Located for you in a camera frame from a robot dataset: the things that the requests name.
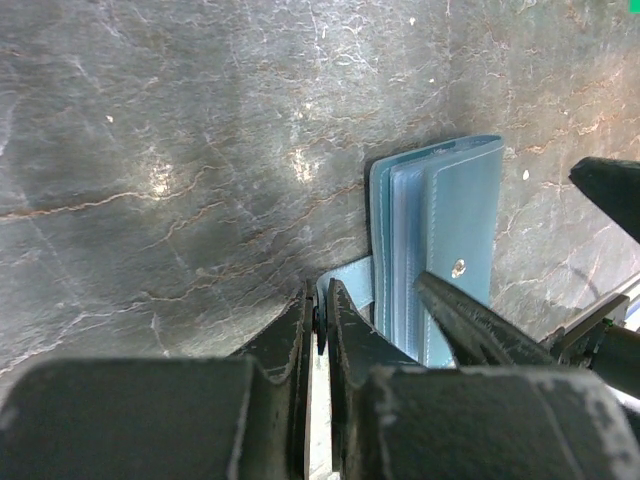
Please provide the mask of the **blue card holder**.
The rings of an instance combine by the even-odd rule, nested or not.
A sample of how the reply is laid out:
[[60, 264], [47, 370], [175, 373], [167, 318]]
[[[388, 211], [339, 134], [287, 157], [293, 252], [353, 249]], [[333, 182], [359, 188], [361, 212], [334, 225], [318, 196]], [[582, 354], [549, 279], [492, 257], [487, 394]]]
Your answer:
[[374, 327], [413, 360], [452, 364], [447, 342], [422, 306], [423, 271], [489, 302], [504, 140], [461, 137], [377, 160], [368, 172], [371, 254], [322, 275], [317, 328], [324, 334], [331, 280], [356, 309], [372, 307]]

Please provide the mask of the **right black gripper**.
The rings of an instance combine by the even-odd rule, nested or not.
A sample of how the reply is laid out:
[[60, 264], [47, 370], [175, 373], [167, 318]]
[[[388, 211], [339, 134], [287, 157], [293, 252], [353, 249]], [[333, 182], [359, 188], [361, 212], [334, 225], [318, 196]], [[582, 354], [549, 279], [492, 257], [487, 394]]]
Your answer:
[[[571, 182], [636, 242], [639, 163], [585, 157]], [[598, 298], [542, 345], [456, 286], [422, 272], [416, 292], [458, 366], [562, 365], [586, 368], [617, 390], [639, 388], [639, 275]]]

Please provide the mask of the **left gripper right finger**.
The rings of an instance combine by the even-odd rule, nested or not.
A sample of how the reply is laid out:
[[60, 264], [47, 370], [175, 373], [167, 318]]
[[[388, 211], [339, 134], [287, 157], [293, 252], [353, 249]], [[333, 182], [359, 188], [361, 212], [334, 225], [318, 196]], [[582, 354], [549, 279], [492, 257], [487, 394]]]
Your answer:
[[332, 466], [345, 479], [635, 479], [639, 420], [594, 373], [427, 368], [328, 290]]

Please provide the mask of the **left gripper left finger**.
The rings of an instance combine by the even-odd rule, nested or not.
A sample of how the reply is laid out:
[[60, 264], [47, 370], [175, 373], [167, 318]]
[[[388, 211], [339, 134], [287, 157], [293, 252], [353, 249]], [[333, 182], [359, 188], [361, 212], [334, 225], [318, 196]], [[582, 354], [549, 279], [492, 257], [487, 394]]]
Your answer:
[[220, 358], [59, 359], [1, 410], [5, 479], [304, 479], [315, 294]]

